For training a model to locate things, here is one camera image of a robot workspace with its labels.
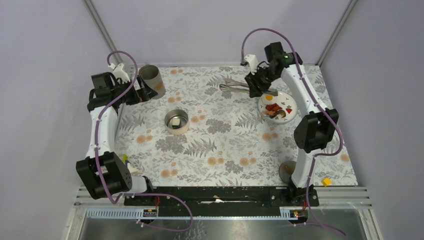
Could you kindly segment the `toy fried egg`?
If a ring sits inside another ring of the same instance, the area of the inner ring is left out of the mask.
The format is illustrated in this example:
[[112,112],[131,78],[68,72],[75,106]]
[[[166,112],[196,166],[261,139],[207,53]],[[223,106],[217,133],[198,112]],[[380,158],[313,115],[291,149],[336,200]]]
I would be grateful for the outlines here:
[[276,103],[276,97],[273,95],[263,94],[260,99],[265,105],[273,105]]

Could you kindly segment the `red toy bacon pieces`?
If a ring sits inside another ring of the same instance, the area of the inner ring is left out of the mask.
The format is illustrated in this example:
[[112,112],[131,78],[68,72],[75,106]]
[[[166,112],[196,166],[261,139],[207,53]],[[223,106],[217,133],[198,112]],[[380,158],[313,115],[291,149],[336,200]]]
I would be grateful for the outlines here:
[[277,111],[281,110],[282,107],[280,107],[277,103],[274,103],[274,104],[268,104],[268,105],[266,105],[265,106],[265,109],[268,112],[277,112]]

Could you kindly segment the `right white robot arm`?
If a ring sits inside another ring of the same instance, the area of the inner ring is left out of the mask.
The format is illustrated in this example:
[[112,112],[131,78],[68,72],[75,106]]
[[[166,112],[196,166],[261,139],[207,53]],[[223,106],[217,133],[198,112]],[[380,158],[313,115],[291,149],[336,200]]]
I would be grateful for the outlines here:
[[319,98],[309,81],[299,54],[283,50],[280,42],[265,47],[265,66],[253,54],[243,54],[250,72],[244,78],[250,98],[258,98],[258,111],[269,120],[289,122],[296,114],[301,120],[294,130],[298,155],[288,178],[287,201],[293,206],[307,199],[312,189],[313,154],[332,141],[339,113]]

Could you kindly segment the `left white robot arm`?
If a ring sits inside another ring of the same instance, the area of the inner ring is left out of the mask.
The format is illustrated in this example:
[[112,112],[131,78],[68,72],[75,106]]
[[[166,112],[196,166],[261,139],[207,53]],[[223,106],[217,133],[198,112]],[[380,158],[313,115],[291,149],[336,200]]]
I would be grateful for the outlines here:
[[75,169],[94,200],[132,188],[130,170],[115,152],[119,107],[147,102],[158,94],[140,75],[135,79],[139,89],[111,72],[91,77],[93,89],[87,104],[91,118],[90,144],[85,158],[76,162]]

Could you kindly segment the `grey cylindrical lunch container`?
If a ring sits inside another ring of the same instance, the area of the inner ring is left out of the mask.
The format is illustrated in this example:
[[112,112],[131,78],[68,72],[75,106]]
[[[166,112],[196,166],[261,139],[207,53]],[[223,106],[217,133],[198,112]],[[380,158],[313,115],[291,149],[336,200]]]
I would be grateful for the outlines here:
[[151,89],[157,92],[157,95],[153,97],[154,100],[158,100],[165,95],[166,88],[157,66],[147,64],[140,68],[138,74]]

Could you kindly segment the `metal food tongs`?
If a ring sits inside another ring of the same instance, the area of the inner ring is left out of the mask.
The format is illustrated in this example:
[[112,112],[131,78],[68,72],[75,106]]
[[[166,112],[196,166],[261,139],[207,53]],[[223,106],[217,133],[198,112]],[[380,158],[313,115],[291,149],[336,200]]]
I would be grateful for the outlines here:
[[219,89],[222,92],[243,92],[249,94],[251,98],[260,97],[263,94],[277,96],[278,91],[274,88],[269,88],[266,91],[260,89],[251,89],[247,83],[239,82],[232,79],[227,79],[224,83],[219,84]]

